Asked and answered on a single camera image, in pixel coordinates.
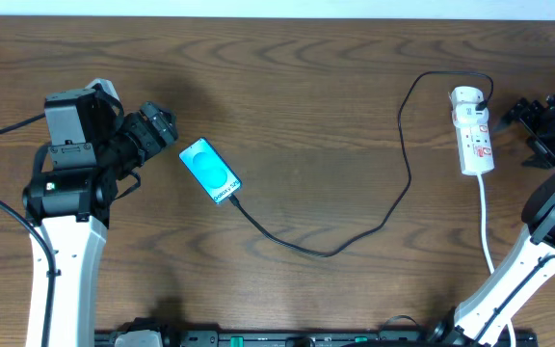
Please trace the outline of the turquoise screen smartphone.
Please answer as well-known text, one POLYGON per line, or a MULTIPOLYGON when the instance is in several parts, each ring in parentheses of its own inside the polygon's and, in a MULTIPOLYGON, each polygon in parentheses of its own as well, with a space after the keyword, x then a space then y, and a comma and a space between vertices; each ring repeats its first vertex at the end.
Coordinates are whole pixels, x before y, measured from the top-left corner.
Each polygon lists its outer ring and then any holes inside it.
POLYGON ((183 149, 179 158, 216 204, 242 187, 239 177, 206 138, 201 137, 183 149))

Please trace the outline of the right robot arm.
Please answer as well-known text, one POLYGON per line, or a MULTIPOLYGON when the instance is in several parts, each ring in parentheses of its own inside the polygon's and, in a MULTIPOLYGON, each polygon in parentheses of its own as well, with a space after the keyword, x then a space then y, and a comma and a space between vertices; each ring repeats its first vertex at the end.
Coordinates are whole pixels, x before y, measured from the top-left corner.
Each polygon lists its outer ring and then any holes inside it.
MULTIPOLYGON (((488 127, 490 96, 458 86, 449 94, 462 174, 481 179, 494 168, 488 127)), ((514 246, 468 299, 453 308, 427 339, 431 343, 493 346, 512 330, 512 317, 555 275, 555 173, 529 198, 514 246)))

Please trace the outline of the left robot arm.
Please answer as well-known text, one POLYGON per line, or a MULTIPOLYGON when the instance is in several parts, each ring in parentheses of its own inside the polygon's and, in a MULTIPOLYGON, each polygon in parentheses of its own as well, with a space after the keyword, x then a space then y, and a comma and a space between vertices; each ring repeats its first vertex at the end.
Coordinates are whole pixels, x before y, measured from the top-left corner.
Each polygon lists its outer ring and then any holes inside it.
POLYGON ((49 95, 50 142, 22 199, 32 241, 26 343, 92 346, 99 262, 119 181, 175 143, 175 114, 153 102, 127 114, 107 81, 49 95))

